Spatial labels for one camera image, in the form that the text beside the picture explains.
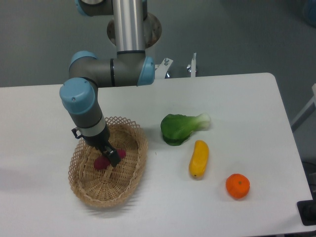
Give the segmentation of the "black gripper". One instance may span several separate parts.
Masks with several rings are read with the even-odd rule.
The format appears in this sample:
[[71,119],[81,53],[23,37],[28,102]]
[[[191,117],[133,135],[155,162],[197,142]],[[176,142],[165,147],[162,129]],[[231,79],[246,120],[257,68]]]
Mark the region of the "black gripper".
[[77,131],[77,128],[72,129],[75,138],[82,138],[86,144],[100,150],[101,154],[109,160],[112,167],[116,167],[121,162],[118,151],[109,143],[110,131],[108,127],[105,127],[100,133],[93,136],[77,135]]

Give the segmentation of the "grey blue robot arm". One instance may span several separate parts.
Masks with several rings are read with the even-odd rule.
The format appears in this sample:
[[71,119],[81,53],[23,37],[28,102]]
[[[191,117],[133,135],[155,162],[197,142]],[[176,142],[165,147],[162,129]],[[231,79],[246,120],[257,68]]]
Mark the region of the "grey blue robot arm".
[[82,15],[114,17],[117,56],[101,60],[89,51],[75,53],[69,66],[69,79],[61,86],[59,95],[75,124],[74,136],[98,149],[115,167],[121,159],[109,142],[110,132],[98,103],[98,89],[154,82],[154,60],[145,53],[147,1],[77,0],[75,4]]

